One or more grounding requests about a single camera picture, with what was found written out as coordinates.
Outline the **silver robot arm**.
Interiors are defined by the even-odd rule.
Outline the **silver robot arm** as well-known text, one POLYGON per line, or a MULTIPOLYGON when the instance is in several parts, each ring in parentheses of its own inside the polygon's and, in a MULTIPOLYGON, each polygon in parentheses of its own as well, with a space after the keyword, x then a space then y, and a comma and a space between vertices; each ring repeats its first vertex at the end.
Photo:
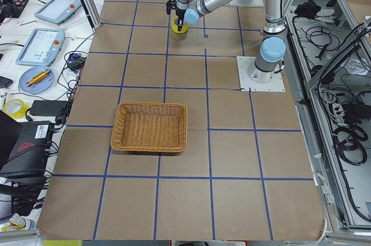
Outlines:
MULTIPOLYGON (((175 11, 171 21, 172 30, 181 33, 188 25, 196 24, 206 14, 233 0, 168 0, 166 12, 175 11)), ((284 23, 284 0, 265 0, 265 23, 259 54, 248 68, 249 78, 260 84, 268 83, 285 52, 286 26, 284 23)))

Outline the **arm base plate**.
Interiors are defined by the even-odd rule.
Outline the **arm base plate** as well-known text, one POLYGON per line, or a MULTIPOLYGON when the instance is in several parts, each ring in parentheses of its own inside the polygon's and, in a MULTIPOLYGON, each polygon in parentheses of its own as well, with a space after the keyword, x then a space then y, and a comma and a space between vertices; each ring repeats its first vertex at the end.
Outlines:
POLYGON ((237 56, 240 90, 245 92, 285 92, 279 65, 271 72, 255 66, 255 57, 237 56))

